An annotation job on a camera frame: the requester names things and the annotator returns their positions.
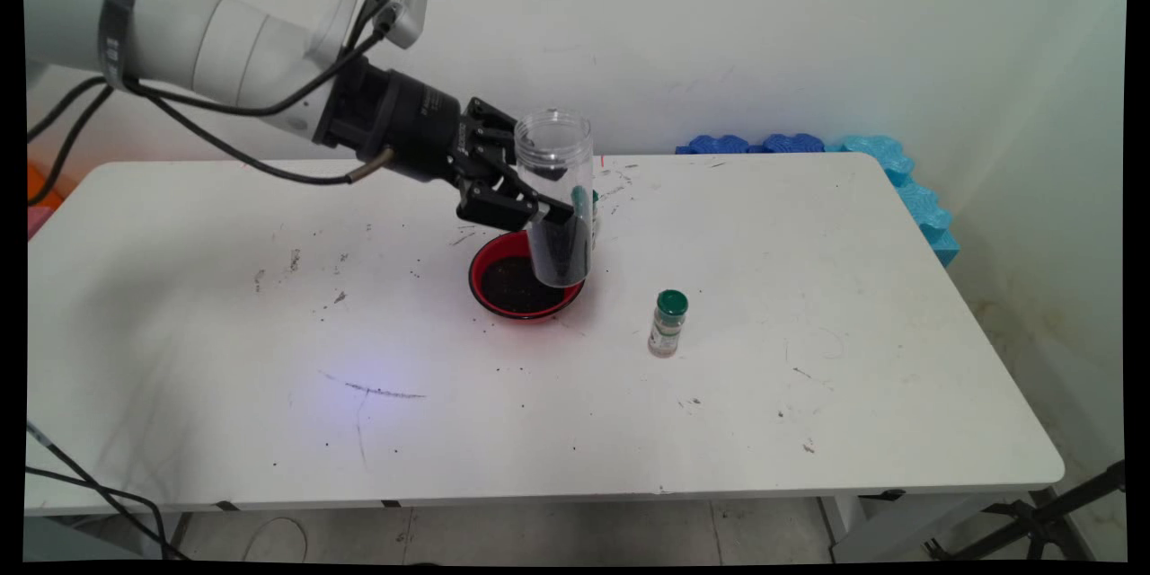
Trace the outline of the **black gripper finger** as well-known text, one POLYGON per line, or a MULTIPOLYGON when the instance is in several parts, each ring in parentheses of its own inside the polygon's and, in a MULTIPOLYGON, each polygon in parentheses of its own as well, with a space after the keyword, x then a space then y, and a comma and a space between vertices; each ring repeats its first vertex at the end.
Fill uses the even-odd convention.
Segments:
POLYGON ((504 155, 515 154, 518 120, 493 105, 473 97, 463 108, 463 141, 467 146, 494 146, 504 155))
POLYGON ((572 204, 539 193, 508 164, 483 156, 457 158, 457 218, 476 227, 515 232, 540 222, 566 227, 575 217, 572 204))

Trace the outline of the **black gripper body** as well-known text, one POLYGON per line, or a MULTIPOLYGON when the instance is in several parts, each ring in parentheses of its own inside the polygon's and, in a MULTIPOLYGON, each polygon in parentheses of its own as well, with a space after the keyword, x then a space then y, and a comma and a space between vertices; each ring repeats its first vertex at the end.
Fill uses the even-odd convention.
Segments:
POLYGON ((352 150, 367 164, 390 150, 386 169, 420 182, 455 185, 463 107, 455 97, 356 59, 334 78, 314 144, 352 150))

